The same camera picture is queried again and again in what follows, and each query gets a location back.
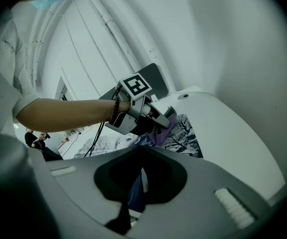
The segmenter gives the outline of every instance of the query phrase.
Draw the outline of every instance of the face mask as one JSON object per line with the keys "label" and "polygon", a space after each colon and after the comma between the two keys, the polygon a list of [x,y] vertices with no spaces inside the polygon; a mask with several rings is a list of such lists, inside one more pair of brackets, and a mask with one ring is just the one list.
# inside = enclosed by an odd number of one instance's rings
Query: face mask
{"label": "face mask", "polygon": [[53,3],[57,2],[59,0],[35,0],[30,1],[30,3],[35,6],[37,9],[45,9],[50,7]]}

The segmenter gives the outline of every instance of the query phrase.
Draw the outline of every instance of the purple fabric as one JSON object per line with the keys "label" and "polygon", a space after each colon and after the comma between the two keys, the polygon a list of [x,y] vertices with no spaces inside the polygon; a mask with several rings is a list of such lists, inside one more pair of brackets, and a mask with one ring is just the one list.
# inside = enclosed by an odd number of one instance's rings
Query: purple fabric
{"label": "purple fabric", "polygon": [[177,121],[177,114],[173,113],[168,119],[170,120],[170,127],[168,129],[155,126],[153,131],[148,134],[154,145],[161,145],[164,142]]}

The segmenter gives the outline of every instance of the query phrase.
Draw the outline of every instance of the white table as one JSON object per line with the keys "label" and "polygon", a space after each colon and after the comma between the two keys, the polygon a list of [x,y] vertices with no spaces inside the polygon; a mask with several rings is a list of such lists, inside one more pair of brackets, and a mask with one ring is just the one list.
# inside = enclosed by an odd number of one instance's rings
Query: white table
{"label": "white table", "polygon": [[[178,114],[187,114],[198,139],[203,157],[211,161],[256,190],[264,199],[271,198],[285,184],[283,175],[270,151],[256,133],[231,109],[214,96],[191,87],[181,91],[189,97],[178,100],[173,93],[153,103],[164,113],[173,106]],[[83,132],[66,152],[71,159],[85,142],[94,138],[98,125]],[[116,133],[104,127],[102,135]],[[59,152],[69,148],[77,135],[72,135]]]}

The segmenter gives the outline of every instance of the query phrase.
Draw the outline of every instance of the bracelet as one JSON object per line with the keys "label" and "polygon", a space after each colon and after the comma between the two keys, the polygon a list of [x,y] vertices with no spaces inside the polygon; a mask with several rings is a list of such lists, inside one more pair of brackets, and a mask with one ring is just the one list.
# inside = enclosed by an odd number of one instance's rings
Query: bracelet
{"label": "bracelet", "polygon": [[113,124],[117,118],[118,115],[118,108],[119,108],[119,98],[116,97],[115,98],[116,102],[115,102],[115,107],[114,107],[114,111],[113,111],[113,115],[109,121],[109,124]]}

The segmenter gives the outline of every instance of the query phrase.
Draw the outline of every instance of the blue cloth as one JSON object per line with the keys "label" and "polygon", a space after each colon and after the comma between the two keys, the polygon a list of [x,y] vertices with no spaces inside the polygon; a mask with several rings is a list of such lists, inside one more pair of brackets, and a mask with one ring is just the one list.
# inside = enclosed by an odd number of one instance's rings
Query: blue cloth
{"label": "blue cloth", "polygon": [[45,9],[50,7],[53,3],[57,2],[59,0],[35,0],[30,1],[30,3],[35,6],[37,9]]}
{"label": "blue cloth", "polygon": [[132,188],[128,192],[128,208],[136,212],[144,211],[144,186],[142,174],[140,173],[134,182]]}

